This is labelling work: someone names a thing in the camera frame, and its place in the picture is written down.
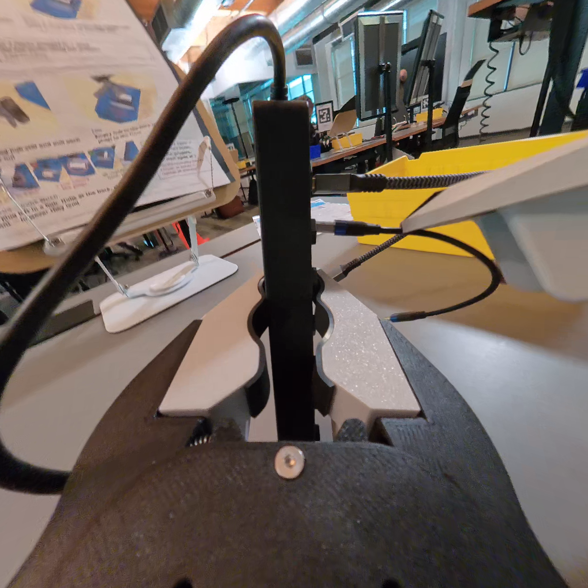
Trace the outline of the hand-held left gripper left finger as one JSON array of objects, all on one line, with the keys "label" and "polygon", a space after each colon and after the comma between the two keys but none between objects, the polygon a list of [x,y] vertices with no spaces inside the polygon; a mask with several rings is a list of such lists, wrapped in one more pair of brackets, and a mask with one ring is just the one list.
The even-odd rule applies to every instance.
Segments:
[{"label": "hand-held left gripper left finger", "polygon": [[254,275],[203,317],[161,401],[161,415],[232,419],[249,434],[270,392],[262,281]]}]

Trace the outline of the blue-striped clear plastic bag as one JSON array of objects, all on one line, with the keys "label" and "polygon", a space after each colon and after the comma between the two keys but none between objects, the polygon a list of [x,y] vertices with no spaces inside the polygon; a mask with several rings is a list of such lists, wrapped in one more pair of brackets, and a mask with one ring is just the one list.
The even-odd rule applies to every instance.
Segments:
[{"label": "blue-striped clear plastic bag", "polygon": [[332,234],[329,231],[319,231],[317,224],[334,224],[335,221],[352,221],[353,217],[348,203],[316,199],[311,201],[311,228],[315,235]]}]

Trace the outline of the computer monitor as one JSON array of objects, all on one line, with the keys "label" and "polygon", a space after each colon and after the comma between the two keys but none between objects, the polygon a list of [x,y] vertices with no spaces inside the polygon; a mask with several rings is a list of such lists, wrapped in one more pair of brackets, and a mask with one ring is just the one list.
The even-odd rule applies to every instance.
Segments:
[{"label": "computer monitor", "polygon": [[354,20],[356,114],[375,119],[398,111],[402,11],[364,11]]},{"label": "computer monitor", "polygon": [[430,73],[430,65],[435,61],[444,18],[441,13],[431,9],[423,22],[408,85],[405,87],[404,98],[407,107],[416,107],[431,94],[429,83],[433,75]]}]

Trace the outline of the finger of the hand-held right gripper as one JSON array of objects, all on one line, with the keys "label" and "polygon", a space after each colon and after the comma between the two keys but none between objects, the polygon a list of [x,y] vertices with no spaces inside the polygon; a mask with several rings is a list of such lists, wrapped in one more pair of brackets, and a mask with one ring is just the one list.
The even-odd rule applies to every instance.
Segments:
[{"label": "finger of the hand-held right gripper", "polygon": [[441,191],[401,222],[403,233],[490,212],[587,217],[587,137],[477,175]]}]

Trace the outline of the printed instruction sheet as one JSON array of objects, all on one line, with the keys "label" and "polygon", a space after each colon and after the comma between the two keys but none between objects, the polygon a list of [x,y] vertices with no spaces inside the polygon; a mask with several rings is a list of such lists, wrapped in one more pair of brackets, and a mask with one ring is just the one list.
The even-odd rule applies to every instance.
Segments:
[{"label": "printed instruction sheet", "polygon": [[178,86],[127,1],[1,1],[1,250],[86,224]]}]

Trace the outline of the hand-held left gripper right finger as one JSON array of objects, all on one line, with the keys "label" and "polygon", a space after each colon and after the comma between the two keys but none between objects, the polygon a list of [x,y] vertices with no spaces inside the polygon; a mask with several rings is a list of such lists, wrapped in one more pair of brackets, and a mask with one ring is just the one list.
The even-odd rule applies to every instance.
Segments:
[{"label": "hand-held left gripper right finger", "polygon": [[347,420],[370,434],[377,419],[414,419],[421,405],[378,316],[317,270],[315,408],[333,436]]}]

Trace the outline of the grey desk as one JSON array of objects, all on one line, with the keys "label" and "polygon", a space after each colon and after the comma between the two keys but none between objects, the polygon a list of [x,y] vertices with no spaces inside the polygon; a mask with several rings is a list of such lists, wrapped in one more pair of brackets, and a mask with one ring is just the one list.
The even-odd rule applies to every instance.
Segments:
[{"label": "grey desk", "polygon": [[[252,222],[201,247],[238,265],[235,275],[121,334],[99,318],[26,352],[1,403],[1,435],[21,459],[70,469],[119,393],[174,339],[257,274]],[[487,273],[470,258],[393,248],[343,287],[381,318],[459,302]],[[587,587],[587,309],[501,286],[440,319],[396,328],[478,416],[508,470],[546,553],[570,587]],[[1,587],[36,544],[56,496],[1,490]]]}]

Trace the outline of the orange traffic cone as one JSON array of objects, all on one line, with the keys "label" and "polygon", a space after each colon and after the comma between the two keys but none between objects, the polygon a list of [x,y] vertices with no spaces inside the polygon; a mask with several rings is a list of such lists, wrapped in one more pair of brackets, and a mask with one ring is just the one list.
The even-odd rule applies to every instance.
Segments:
[{"label": "orange traffic cone", "polygon": [[[174,227],[175,231],[177,232],[178,237],[180,238],[180,240],[184,244],[184,246],[187,249],[190,249],[190,247],[192,245],[192,241],[191,241],[191,237],[190,237],[189,224],[188,224],[187,220],[182,219],[180,221],[177,221],[173,224],[173,227]],[[210,241],[210,238],[204,238],[198,232],[196,232],[195,235],[196,235],[196,240],[197,240],[198,245],[202,245],[202,244]]]}]

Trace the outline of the silver ventilation duct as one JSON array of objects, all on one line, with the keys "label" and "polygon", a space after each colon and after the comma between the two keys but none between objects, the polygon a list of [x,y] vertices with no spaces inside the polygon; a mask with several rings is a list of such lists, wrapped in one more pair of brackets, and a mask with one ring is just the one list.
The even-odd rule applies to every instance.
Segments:
[{"label": "silver ventilation duct", "polygon": [[389,10],[407,3],[408,1],[326,1],[305,16],[298,24],[282,34],[283,48],[286,54],[291,53],[308,43],[329,26],[335,25],[337,28],[340,21],[348,19],[358,11],[371,9]]}]

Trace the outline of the black multi-port USB hub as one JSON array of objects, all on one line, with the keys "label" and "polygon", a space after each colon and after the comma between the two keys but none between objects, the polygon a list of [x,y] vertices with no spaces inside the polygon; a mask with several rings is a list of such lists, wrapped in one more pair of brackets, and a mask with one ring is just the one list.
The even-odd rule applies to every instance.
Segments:
[{"label": "black multi-port USB hub", "polygon": [[198,57],[129,171],[10,320],[1,335],[1,396],[40,328],[148,187],[206,87],[233,52],[255,38],[268,44],[273,59],[272,100],[254,107],[254,146],[277,437],[288,442],[316,440],[307,111],[301,102],[287,100],[281,36],[272,21],[261,15],[238,18]]}]

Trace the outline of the black rectangular desk plate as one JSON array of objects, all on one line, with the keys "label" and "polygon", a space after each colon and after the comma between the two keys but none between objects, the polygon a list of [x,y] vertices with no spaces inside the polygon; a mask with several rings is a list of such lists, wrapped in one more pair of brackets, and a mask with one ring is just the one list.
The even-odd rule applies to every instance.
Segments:
[{"label": "black rectangular desk plate", "polygon": [[40,328],[35,338],[29,344],[30,347],[45,342],[53,337],[63,334],[78,327],[96,317],[92,300],[74,305],[62,312],[52,315]]}]

